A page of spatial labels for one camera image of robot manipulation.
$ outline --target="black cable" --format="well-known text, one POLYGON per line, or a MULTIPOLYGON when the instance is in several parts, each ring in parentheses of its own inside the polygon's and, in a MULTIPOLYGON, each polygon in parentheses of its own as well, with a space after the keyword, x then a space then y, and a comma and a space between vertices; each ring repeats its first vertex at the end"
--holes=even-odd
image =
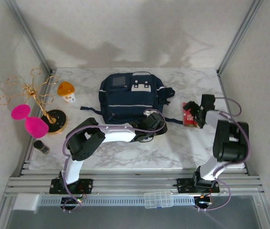
MULTIPOLYGON (((154 136, 152 137, 152 139, 150 141, 146 141, 146 142, 151 142, 153 140, 154 136)), ((143 142, 143 141, 139 141, 140 143, 146 143, 146 142, 143 142)))

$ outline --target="black mount plate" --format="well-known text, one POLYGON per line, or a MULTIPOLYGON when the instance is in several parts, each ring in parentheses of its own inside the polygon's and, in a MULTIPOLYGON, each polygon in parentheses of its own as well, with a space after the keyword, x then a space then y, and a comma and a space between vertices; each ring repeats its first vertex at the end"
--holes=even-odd
MULTIPOLYGON (((79 179, 77 182, 67 185, 67 187, 72 194, 91 194, 93 188, 93 180, 79 179)), ((56 178, 51 181, 49 193, 67 194, 61 179, 56 178)))
POLYGON ((177 179, 177 191, 179 194, 183 193, 220 193, 219 184, 216 182, 212 188, 194 187, 192 178, 177 179))

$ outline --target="white marble tabletop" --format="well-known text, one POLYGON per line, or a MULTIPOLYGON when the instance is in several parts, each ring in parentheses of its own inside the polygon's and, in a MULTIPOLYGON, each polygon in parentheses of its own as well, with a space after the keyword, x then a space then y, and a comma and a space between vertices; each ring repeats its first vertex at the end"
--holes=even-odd
MULTIPOLYGON (((65 156, 62 144, 65 136, 81 122, 94 117, 103 124, 100 115, 92 111, 82 111, 81 106, 100 110, 98 91, 100 83, 112 73, 148 71, 159 77, 165 86, 172 87, 176 95, 168 99, 163 114, 169 118, 182 120, 182 103, 190 100, 200 104, 202 94, 214 94, 222 97, 222 91, 212 68, 58 68, 58 84, 52 85, 50 93, 54 101, 46 109, 60 109, 68 118, 67 127, 56 135, 46 135, 42 140, 50 148, 44 155, 33 149, 29 169, 62 169, 65 156), (57 95, 60 82, 68 81, 75 87, 76 101, 67 103, 57 95)), ((217 100, 216 108, 226 110, 224 100, 217 100)), ((205 125, 203 129, 185 127, 175 123, 167 123, 168 131, 156 136, 149 143, 111 142, 102 144, 98 150, 84 161, 82 169, 166 169, 166 168, 197 168, 212 155, 215 129, 205 125)))

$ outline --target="small plastic container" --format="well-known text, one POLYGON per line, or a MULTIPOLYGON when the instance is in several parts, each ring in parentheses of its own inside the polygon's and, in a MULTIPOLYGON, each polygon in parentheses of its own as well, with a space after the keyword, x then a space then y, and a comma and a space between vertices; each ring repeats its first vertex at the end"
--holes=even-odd
POLYGON ((171 192, 147 192, 144 194, 145 208, 168 208, 173 206, 171 192))
POLYGON ((74 96, 75 88, 67 81, 62 82, 59 85, 57 92, 59 96, 62 96, 62 98, 69 103, 76 100, 76 97, 74 96))

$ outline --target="red snack package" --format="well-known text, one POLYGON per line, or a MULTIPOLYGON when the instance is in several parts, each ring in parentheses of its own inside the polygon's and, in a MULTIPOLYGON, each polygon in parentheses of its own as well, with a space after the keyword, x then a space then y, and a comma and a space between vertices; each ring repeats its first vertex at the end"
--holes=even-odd
POLYGON ((184 121, 184 126, 195 126, 197 127, 197 122, 194 121, 193 116, 191 115, 191 113, 189 111, 185 111, 183 109, 183 121, 184 121))

